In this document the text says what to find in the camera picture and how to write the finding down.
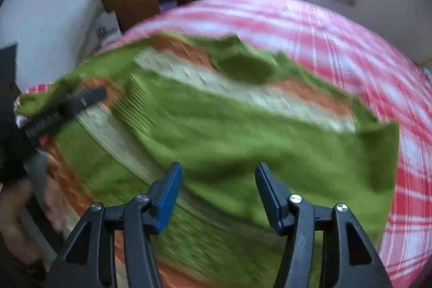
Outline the person's left hand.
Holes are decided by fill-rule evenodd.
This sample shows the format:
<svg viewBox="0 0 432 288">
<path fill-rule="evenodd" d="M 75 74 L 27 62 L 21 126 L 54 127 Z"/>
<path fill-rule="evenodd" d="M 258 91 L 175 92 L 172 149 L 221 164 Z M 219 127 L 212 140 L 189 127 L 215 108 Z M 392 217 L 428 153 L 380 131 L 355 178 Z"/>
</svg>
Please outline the person's left hand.
<svg viewBox="0 0 432 288">
<path fill-rule="evenodd" d="M 67 201 L 53 177 L 59 167 L 43 151 L 27 161 L 1 161 L 1 236 L 25 265 L 53 260 L 65 241 Z"/>
</svg>

